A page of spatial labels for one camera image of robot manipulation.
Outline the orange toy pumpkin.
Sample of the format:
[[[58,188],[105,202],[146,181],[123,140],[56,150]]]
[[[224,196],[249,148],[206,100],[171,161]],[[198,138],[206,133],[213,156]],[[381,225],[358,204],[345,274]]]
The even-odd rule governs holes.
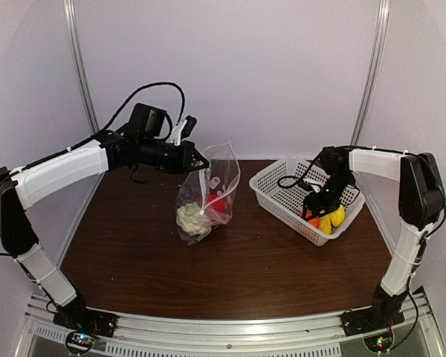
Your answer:
[[[319,229],[319,216],[315,215],[316,219],[311,220],[310,222],[307,222],[308,224],[312,225],[316,229]]]

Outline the yellow toy pepper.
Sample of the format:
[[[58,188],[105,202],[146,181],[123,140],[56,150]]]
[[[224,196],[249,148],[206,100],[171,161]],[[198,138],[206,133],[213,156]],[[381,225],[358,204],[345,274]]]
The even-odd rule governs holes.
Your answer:
[[[339,208],[329,214],[329,221],[333,228],[337,228],[343,224],[346,218],[346,211],[343,205],[340,205]]]

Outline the dark red toy grapes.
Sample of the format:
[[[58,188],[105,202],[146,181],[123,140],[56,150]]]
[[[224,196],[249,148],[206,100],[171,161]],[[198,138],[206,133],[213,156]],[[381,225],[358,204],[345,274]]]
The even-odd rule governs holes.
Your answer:
[[[183,205],[192,202],[197,202],[200,205],[201,189],[196,186],[182,186],[178,193],[178,201]]]

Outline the clear zip top bag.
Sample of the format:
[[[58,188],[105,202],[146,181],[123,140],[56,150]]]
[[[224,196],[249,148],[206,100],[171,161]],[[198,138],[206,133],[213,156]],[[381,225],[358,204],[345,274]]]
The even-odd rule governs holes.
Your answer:
[[[180,186],[175,202],[178,234],[195,245],[233,217],[241,168],[230,142],[204,150],[209,167],[192,172]]]

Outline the red toy bell pepper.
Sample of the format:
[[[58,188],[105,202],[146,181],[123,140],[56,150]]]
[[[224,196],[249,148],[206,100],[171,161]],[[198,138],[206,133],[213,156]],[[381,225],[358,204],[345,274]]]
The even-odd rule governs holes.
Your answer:
[[[220,199],[215,194],[208,196],[208,206],[205,208],[205,214],[213,222],[218,224],[227,224],[229,216],[226,213],[226,201]]]

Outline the white toy cauliflower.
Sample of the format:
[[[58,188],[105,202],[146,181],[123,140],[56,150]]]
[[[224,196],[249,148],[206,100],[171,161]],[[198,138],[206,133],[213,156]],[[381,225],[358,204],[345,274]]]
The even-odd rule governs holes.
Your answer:
[[[176,223],[190,240],[199,242],[212,231],[212,221],[197,202],[187,203],[176,211]]]

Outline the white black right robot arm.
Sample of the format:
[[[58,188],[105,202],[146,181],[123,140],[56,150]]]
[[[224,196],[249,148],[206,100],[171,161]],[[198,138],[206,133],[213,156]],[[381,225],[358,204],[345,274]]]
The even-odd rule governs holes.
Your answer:
[[[398,183],[400,237],[378,289],[383,298],[406,296],[421,264],[423,245],[445,220],[445,190],[434,156],[357,146],[324,147],[311,164],[319,165],[328,178],[319,191],[304,198],[302,218],[306,221],[334,213],[357,173]]]

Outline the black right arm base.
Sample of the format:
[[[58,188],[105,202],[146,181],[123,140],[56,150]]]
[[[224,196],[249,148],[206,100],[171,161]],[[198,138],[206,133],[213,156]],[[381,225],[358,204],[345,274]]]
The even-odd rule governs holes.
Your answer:
[[[404,290],[399,295],[389,295],[381,285],[377,285],[372,296],[372,305],[360,310],[347,309],[340,315],[345,336],[352,336],[388,329],[405,321],[402,304],[408,296]]]

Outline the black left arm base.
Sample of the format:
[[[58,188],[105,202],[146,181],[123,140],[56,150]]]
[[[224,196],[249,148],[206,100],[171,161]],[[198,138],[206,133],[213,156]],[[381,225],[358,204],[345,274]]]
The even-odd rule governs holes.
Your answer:
[[[53,323],[87,335],[112,338],[117,324],[116,314],[88,308],[83,295],[78,290],[76,293],[70,303],[56,305]]]

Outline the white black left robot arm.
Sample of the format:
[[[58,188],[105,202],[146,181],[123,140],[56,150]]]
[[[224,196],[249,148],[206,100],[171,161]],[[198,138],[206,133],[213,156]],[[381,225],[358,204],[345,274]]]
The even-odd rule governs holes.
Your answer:
[[[33,164],[14,170],[0,168],[1,245],[63,310],[63,318],[76,330],[90,326],[91,312],[40,245],[26,211],[68,186],[121,167],[149,165],[169,174],[208,168],[208,160],[188,141],[196,119],[188,116],[170,124],[169,133],[161,138],[162,126],[170,121],[165,110],[137,103],[129,122],[117,131],[105,129],[84,144]]]

